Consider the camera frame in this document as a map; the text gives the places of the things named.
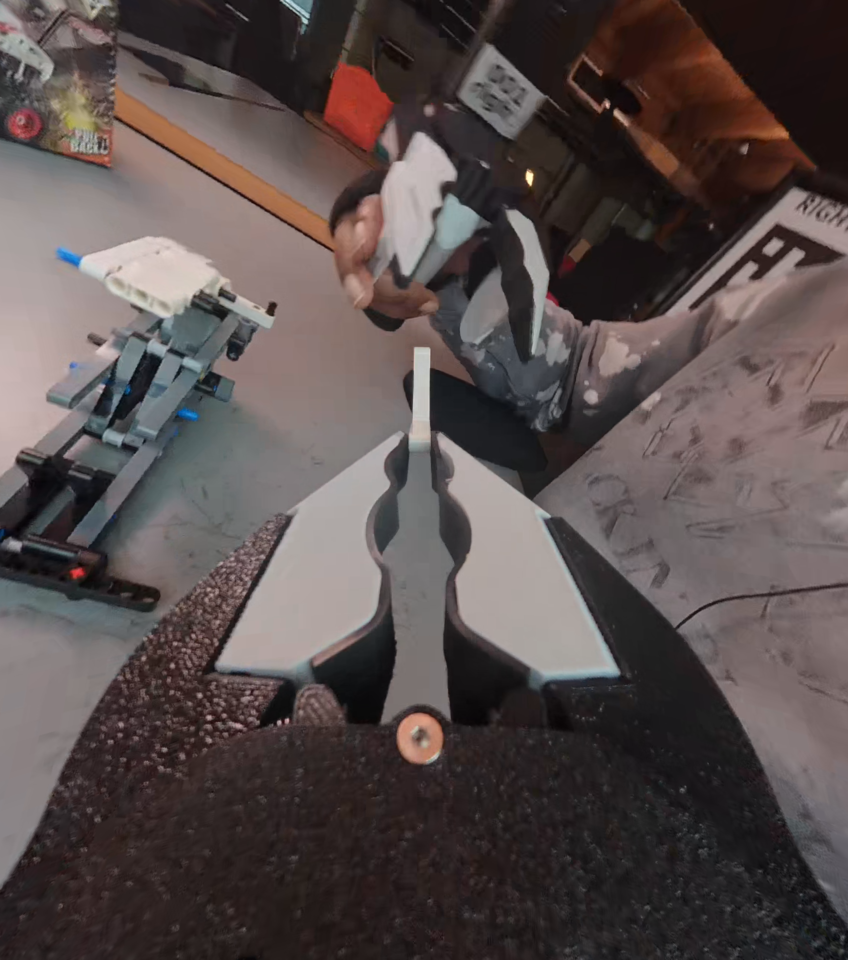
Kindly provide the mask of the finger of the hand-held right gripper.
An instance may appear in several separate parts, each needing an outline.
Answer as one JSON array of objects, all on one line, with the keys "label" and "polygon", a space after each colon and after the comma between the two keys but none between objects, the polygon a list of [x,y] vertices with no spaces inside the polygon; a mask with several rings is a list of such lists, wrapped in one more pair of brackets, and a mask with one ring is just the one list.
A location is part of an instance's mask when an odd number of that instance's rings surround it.
[{"label": "finger of the hand-held right gripper", "polygon": [[484,279],[470,296],[458,326],[465,346],[478,347],[489,339],[503,338],[514,345],[510,307],[501,279]]},{"label": "finger of the hand-held right gripper", "polygon": [[517,354],[533,354],[540,336],[550,267],[534,222],[517,209],[501,213],[501,286]]}]

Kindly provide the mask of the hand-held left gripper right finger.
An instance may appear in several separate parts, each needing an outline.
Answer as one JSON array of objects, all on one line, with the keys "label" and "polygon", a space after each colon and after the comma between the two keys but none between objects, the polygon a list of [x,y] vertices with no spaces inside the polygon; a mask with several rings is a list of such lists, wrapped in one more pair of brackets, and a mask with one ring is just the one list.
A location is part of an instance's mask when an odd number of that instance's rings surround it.
[{"label": "hand-held left gripper right finger", "polygon": [[551,515],[452,439],[431,435],[439,534],[452,559],[443,654],[451,719],[483,726],[529,691],[627,679],[552,533]]}]

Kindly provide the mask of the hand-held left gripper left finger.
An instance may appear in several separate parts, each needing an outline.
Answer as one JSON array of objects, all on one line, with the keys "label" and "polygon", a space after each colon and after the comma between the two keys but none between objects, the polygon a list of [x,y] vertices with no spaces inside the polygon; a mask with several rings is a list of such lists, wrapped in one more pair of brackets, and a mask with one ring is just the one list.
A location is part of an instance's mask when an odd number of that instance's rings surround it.
[{"label": "hand-held left gripper left finger", "polygon": [[322,685],[354,724],[381,722],[396,659],[384,553],[409,467],[395,433],[286,516],[283,533],[225,633],[214,673]]}]

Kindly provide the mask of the white bent brick beam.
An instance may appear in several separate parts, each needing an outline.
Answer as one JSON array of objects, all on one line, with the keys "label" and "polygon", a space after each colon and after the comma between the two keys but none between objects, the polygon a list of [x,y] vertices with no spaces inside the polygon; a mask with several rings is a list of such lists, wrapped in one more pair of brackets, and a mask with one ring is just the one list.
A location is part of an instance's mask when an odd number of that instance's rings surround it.
[{"label": "white bent brick beam", "polygon": [[407,447],[410,454],[425,453],[431,448],[431,350],[417,346],[409,375],[410,424]]}]

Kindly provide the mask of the toy brick truck model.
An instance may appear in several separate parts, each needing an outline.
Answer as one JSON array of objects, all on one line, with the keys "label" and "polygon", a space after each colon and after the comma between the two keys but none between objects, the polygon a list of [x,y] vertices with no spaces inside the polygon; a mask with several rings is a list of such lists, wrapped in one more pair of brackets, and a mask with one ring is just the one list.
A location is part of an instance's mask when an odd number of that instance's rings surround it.
[{"label": "toy brick truck model", "polygon": [[159,589],[113,574],[107,530],[201,402],[232,400],[216,365],[239,361],[277,304],[237,294],[211,259],[165,237],[56,255],[135,316],[88,336],[93,356],[46,392],[65,416],[0,476],[0,580],[149,613]]}]

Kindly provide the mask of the person's right forearm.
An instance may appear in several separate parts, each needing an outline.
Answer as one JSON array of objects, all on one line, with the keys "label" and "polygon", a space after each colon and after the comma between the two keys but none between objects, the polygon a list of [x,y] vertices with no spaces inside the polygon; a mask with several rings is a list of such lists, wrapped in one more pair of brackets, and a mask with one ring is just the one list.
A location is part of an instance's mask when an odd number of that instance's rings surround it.
[{"label": "person's right forearm", "polygon": [[713,338],[700,310],[586,324],[548,298],[536,348],[522,361],[504,338],[463,344],[459,325],[471,296],[459,280],[444,284],[430,324],[474,386],[534,432],[566,427],[581,443],[604,435]]}]

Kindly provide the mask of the person's right hand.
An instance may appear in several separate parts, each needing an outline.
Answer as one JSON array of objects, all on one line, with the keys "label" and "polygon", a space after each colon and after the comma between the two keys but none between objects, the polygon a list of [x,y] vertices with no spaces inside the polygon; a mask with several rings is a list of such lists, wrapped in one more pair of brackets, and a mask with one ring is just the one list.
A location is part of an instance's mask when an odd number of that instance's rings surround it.
[{"label": "person's right hand", "polygon": [[334,243],[334,267],[348,301],[379,329],[394,332],[406,321],[435,315],[437,295],[412,283],[399,287],[388,273],[375,278],[370,260],[385,224],[380,198],[383,170],[370,170],[337,196],[328,218]]}]

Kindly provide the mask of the black wrist rest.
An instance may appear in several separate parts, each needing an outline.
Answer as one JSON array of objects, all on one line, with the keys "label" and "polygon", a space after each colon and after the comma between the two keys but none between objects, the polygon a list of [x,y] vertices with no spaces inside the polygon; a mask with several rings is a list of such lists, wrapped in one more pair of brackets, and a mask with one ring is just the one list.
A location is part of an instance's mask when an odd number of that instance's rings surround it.
[{"label": "black wrist rest", "polygon": [[493,466],[519,474],[548,466],[538,434],[507,405],[438,369],[430,372],[430,426]]}]

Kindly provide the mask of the red plastic container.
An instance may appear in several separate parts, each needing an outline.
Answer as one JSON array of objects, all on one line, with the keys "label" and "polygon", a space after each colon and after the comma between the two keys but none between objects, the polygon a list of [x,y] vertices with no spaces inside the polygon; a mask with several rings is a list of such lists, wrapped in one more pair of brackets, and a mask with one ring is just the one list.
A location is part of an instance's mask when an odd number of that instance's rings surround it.
[{"label": "red plastic container", "polygon": [[394,112],[394,101],[367,69],[339,63],[323,110],[323,120],[353,146],[372,153]]}]

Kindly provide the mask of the person's grey printed sweatshirt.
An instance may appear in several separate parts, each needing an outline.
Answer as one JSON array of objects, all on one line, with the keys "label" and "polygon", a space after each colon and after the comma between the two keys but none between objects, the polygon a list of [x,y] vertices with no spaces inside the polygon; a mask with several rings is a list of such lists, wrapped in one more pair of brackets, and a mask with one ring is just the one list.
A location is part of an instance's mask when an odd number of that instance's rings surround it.
[{"label": "person's grey printed sweatshirt", "polygon": [[[537,498],[672,624],[848,581],[848,257],[698,310],[702,351]],[[682,633],[848,921],[848,590],[717,606]]]}]

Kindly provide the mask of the toy set cardboard box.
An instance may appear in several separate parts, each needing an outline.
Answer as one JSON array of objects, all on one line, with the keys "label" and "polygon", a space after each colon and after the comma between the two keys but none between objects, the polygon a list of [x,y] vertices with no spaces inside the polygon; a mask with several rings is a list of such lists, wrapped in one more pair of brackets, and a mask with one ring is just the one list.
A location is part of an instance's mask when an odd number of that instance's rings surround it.
[{"label": "toy set cardboard box", "polygon": [[0,1],[0,139],[109,167],[119,7]]}]

